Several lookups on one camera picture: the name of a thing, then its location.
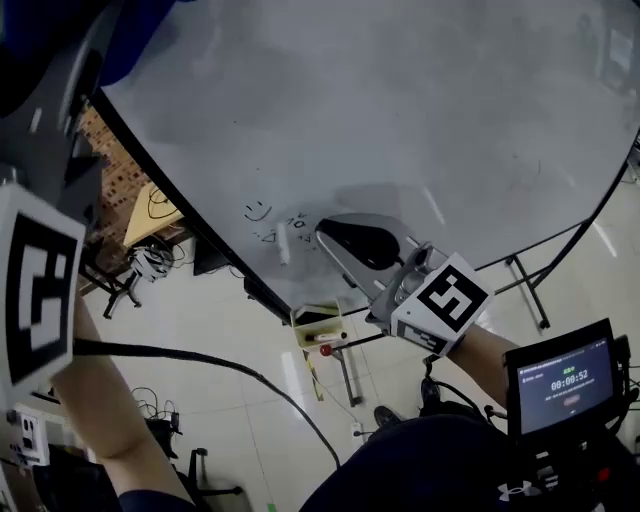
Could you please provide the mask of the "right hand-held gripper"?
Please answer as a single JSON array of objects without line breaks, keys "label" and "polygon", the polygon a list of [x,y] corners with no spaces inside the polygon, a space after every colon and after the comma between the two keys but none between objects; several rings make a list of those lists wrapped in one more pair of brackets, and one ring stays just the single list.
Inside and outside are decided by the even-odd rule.
[{"label": "right hand-held gripper", "polygon": [[459,254],[446,255],[431,243],[419,246],[391,216],[333,215],[319,222],[316,238],[350,286],[374,299],[371,323],[437,357],[459,344],[494,297]]}]

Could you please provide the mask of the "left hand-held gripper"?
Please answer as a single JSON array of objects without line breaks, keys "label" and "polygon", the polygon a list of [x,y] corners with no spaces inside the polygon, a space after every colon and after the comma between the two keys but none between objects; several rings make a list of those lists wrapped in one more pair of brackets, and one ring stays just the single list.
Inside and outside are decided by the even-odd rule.
[{"label": "left hand-held gripper", "polygon": [[104,161],[86,138],[1,121],[1,395],[24,398],[72,360],[82,247]]}]

